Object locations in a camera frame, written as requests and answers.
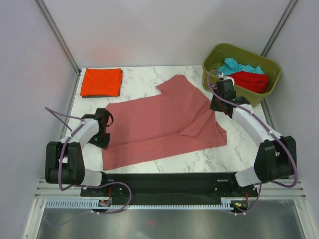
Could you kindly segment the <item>pink t-shirt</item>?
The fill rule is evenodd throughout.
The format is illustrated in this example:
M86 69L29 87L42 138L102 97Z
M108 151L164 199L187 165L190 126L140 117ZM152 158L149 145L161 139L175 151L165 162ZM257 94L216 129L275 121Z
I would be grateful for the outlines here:
M184 75L157 85L159 95L108 104L114 122L103 170L225 146L210 100Z

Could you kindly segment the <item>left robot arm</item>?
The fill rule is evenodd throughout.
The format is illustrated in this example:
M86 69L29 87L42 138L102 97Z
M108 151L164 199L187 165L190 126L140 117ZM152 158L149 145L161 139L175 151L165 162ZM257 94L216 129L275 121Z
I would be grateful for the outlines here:
M109 192L109 183L103 180L103 172L85 168L82 150L87 144L107 149L110 134L107 127L114 122L112 114L105 108L98 108L94 114L83 117L64 115L79 120L70 134L59 141L51 141L46 146L45 181L57 184L61 191L72 186L88 187L99 196Z

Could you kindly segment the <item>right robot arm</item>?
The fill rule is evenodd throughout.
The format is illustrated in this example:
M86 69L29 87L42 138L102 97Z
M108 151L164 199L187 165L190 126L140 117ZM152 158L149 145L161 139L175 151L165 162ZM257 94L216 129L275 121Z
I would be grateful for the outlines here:
M282 136L264 123L254 112L245 97L238 97L231 79L210 84L213 98L211 109L223 112L248 133L258 147L253 166L235 173L228 183L234 196L246 191L246 186L275 183L293 188L298 182L297 147L292 136Z

